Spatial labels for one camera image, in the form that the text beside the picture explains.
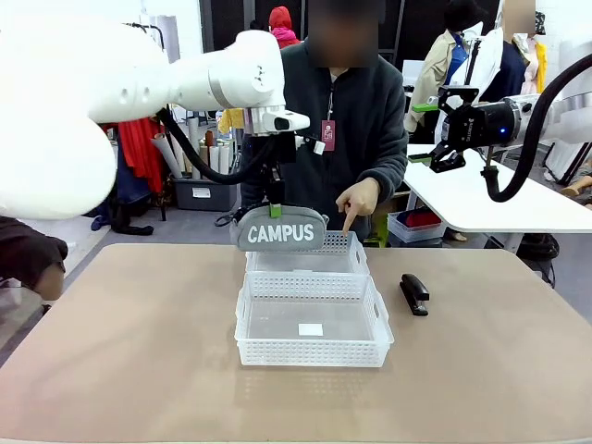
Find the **person's left hand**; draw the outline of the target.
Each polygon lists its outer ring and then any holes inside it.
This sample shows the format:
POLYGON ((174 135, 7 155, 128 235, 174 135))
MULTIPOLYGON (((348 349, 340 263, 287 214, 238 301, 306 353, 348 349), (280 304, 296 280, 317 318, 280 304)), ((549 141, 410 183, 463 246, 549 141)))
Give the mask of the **person's left hand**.
POLYGON ((342 232, 346 236, 358 216, 370 216, 376 210, 380 185, 376 179, 366 178, 345 190, 337 199, 340 213, 345 215, 342 232))

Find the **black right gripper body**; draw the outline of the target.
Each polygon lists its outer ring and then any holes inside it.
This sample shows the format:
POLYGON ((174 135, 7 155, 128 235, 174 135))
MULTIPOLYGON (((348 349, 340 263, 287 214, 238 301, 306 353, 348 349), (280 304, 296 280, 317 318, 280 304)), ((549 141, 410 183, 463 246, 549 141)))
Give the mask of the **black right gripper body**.
POLYGON ((446 141, 453 149, 502 145, 509 141, 509 106, 461 105, 448 114, 446 124, 446 141))

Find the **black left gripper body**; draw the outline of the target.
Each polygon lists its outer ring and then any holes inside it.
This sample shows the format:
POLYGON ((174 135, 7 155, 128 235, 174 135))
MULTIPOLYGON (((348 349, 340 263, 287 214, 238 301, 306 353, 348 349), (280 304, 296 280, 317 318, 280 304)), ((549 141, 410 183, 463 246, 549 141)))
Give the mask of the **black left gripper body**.
POLYGON ((280 166, 296 161, 296 137, 294 133, 272 135, 265 143, 265 156, 261 173, 264 183, 281 180, 280 166))

